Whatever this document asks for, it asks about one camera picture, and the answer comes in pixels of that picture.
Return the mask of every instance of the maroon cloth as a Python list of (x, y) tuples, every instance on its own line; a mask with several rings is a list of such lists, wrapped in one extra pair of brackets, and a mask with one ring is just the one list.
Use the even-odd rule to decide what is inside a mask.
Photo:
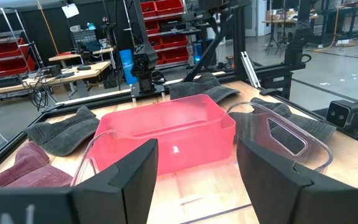
[(13, 167), (0, 173), (0, 187), (64, 187), (72, 177), (48, 164), (49, 157), (35, 142), (16, 154)]

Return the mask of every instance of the desk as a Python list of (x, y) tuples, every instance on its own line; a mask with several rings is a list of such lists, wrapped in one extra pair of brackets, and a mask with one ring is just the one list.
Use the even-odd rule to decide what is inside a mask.
[[(75, 75), (73, 75), (72, 77), (55, 80), (53, 82), (50, 82), (49, 85), (60, 84), (60, 82), (70, 83), (73, 81), (77, 81), (78, 93), (80, 94), (81, 97), (87, 97), (89, 96), (89, 94), (88, 94), (88, 90), (86, 89), (85, 82), (83, 80), (86, 78), (97, 77), (103, 70), (107, 69), (109, 66), (110, 66), (110, 62), (99, 62), (91, 65), (92, 68), (91, 70), (76, 72)], [(76, 71), (76, 67), (70, 68), (68, 70), (64, 70), (62, 73), (70, 73), (74, 71)], [(24, 82), (27, 82), (29, 85), (34, 85), (36, 81), (32, 78), (27, 78), (24, 80)], [(25, 90), (26, 88), (27, 88), (26, 85), (4, 87), (4, 88), (0, 88), (0, 94), (12, 92), (12, 91)]]
[[(279, 102), (271, 96), (259, 95), (259, 90), (244, 82), (227, 83), (224, 86), (239, 90), (241, 93), (220, 103), (220, 107), (227, 109), (239, 101), (250, 101), (259, 97), (265, 101)], [(161, 97), (139, 100), (137, 106), (149, 105), (162, 101)], [(133, 108), (132, 103), (107, 106), (93, 110), (100, 119), (104, 114)], [(294, 108), (293, 113), (303, 114)], [(50, 118), (48, 122), (55, 123), (67, 119), (73, 114)], [(67, 157), (49, 155), (51, 165), (74, 175), (81, 162), (86, 147), (84, 142), (73, 154)], [(328, 166), (326, 175), (341, 182), (358, 187), (358, 141), (340, 132), (335, 132), (327, 145), (333, 151), (334, 160)], [(11, 167), (16, 152), (13, 152), (0, 165), (0, 172)], [(241, 181), (236, 153), (223, 161), (205, 164), (181, 170), (174, 174), (157, 177), (152, 205), (147, 223), (171, 224), (195, 222), (207, 223), (258, 223), (254, 209), (250, 206), (248, 194)]]
[[(94, 51), (93, 54), (97, 55), (97, 54), (110, 53), (110, 57), (112, 58), (112, 55), (111, 55), (112, 51), (114, 51), (114, 48), (110, 47), (108, 49), (102, 49), (102, 50)], [(72, 58), (78, 58), (78, 57), (81, 57), (81, 56), (79, 54), (57, 55), (57, 56), (49, 58), (49, 61), (50, 62), (60, 61), (60, 63), (62, 63), (63, 68), (67, 68), (65, 60), (72, 59)]]
[[(313, 16), (310, 16), (309, 19), (317, 19), (318, 18), (318, 15), (313, 15)], [(274, 33), (273, 33), (273, 37), (274, 39), (278, 41), (278, 32), (284, 32), (284, 28), (283, 27), (278, 27), (279, 24), (283, 24), (284, 26), (284, 20), (283, 19), (280, 19), (280, 20), (273, 20), (273, 21), (262, 21), (263, 23), (266, 23), (266, 24), (274, 24)], [(285, 20), (285, 23), (289, 23), (289, 24), (296, 24), (296, 20), (293, 20), (293, 19), (286, 19)], [(285, 31), (287, 32), (291, 32), (291, 33), (295, 33), (295, 27), (291, 27), (291, 28), (285, 28)]]

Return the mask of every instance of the floor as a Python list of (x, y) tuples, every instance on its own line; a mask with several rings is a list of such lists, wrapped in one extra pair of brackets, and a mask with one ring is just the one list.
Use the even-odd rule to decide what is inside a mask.
[[(269, 36), (259, 38), (246, 38), (246, 49), (250, 58), (262, 65), (280, 63), (284, 59), (284, 53), (275, 54), (275, 49), (265, 52), (265, 44)], [(220, 45), (216, 51), (219, 61), (225, 61), (225, 56), (232, 55), (232, 42)], [(317, 110), (327, 107), (332, 100), (347, 99), (358, 101), (358, 46), (355, 47), (331, 47), (321, 52), (313, 52), (305, 49), (305, 53), (312, 56), (306, 69), (295, 71), (291, 86), (291, 98), (293, 102), (309, 109)], [(170, 73), (166, 78), (175, 80), (183, 78), (186, 70), (176, 69), (166, 71)], [(90, 95), (116, 91), (115, 88), (105, 90), (94, 87)], [(66, 101), (66, 94), (56, 95), (58, 101)], [(18, 134), (40, 115), (31, 105), (28, 98), (18, 98), (0, 102), (0, 132), (9, 139)]]

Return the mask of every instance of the gray cloth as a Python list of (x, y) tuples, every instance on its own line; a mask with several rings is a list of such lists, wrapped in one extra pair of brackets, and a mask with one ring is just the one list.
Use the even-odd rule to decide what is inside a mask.
[(35, 141), (54, 156), (67, 156), (86, 138), (93, 135), (99, 119), (87, 107), (78, 109), (75, 116), (54, 124), (37, 123), (24, 130), (30, 141)]
[[(322, 142), (327, 142), (336, 130), (336, 128), (330, 124), (293, 114), (290, 111), (290, 108), (283, 103), (270, 103), (259, 98), (253, 98), (251, 99), (251, 102), (260, 104), (278, 113), (280, 116), (286, 118)], [(257, 131), (254, 133), (255, 128), (257, 128), (255, 125), (258, 122), (265, 121), (266, 119), (266, 116), (264, 116), (261, 111), (258, 112), (259, 113), (255, 113), (255, 111), (253, 113), (229, 113), (229, 116), (231, 116), (236, 121), (237, 137), (255, 139), (254, 135), (257, 134)], [(269, 128), (273, 138), (282, 143), (287, 149), (291, 150), (292, 153), (297, 154), (305, 146), (304, 143), (301, 142), (296, 136), (283, 129), (277, 123), (269, 121)]]
[(221, 86), (212, 73), (204, 73), (193, 82), (177, 83), (169, 88), (169, 92), (171, 100), (197, 94), (207, 94), (216, 103), (229, 95), (240, 93), (238, 90)]

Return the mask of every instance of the white paper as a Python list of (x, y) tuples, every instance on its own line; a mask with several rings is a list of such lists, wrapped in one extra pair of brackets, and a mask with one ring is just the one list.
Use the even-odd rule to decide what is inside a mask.
[(63, 6), (62, 9), (63, 9), (63, 12), (65, 13), (67, 19), (79, 14), (78, 9), (75, 6), (75, 4), (69, 4), (67, 6)]

